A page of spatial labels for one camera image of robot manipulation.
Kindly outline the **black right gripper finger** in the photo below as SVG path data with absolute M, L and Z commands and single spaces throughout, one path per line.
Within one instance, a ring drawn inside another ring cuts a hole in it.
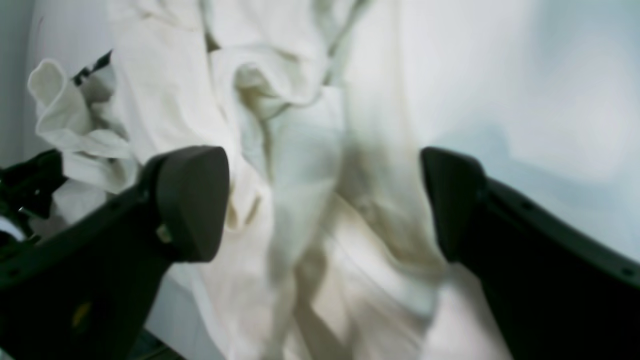
M 421 151 L 439 249 L 478 278 L 515 360 L 637 360 L 639 262 L 570 227 L 477 159 Z

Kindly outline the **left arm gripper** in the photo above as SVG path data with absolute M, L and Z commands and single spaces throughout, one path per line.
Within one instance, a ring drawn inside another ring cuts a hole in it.
M 0 245 L 16 246 L 1 260 L 1 349 L 14 360 L 125 360 L 167 270 L 217 255 L 227 154 L 188 146 L 155 156 L 136 185 L 37 244 L 32 221 L 50 219 L 66 182 L 55 149 L 0 171 Z

